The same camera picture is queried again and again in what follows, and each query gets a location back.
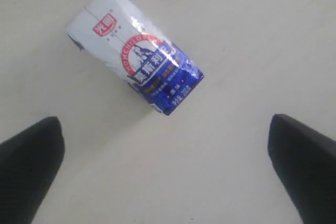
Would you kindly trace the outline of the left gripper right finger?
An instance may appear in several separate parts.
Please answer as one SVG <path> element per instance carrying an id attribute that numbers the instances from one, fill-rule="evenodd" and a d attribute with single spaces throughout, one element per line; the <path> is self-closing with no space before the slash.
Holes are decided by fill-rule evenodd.
<path id="1" fill-rule="evenodd" d="M 335 140 L 286 114 L 275 114 L 267 148 L 302 222 L 335 223 Z"/>

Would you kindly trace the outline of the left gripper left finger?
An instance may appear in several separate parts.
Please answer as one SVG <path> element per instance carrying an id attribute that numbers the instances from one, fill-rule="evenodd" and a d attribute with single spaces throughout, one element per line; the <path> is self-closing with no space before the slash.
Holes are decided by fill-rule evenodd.
<path id="1" fill-rule="evenodd" d="M 31 223 L 65 154 L 60 121 L 46 117 L 1 143 L 1 223 Z"/>

